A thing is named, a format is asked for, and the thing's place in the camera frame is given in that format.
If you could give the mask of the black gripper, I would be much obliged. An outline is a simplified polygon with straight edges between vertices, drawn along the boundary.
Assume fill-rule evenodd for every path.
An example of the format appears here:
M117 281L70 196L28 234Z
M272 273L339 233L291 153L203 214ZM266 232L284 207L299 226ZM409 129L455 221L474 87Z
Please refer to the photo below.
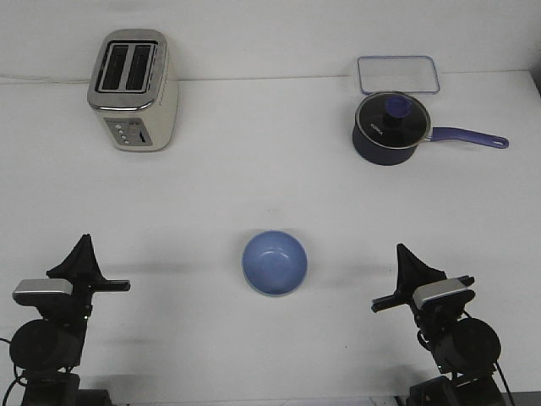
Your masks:
M371 310L377 313L405 304L410 307L415 324L422 334L441 334L449 330L462 317L465 305L475 297L471 289L475 278L454 277L468 287L466 292L434 300L418 310L413 303L413 292L423 285L446 280L447 276L443 271L423 263L405 244L396 246L396 254L396 290L391 295L373 299Z
M96 293L127 292L129 280L108 280L101 274L91 236L83 234L65 260L46 272L49 278L66 279L73 284L70 297L49 299L36 308L45 319L64 325L84 323L91 316Z

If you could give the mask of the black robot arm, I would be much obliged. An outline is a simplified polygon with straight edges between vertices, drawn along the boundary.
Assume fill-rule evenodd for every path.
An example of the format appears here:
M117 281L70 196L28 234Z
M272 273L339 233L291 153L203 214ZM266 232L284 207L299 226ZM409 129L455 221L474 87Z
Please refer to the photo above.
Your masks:
M470 316L475 279L449 278L422 262L405 244L396 246L393 294L372 300L374 313L407 305L419 344L432 355L440 375L409 389L406 405L504 405L493 374L501 373L501 342L486 322Z
M25 389L23 405L112 404L106 389L81 389L73 369L80 365L94 294L129 290L130 281L103 277L88 233L45 278L17 285L14 301L36 308L41 316L9 340L14 365L10 386Z

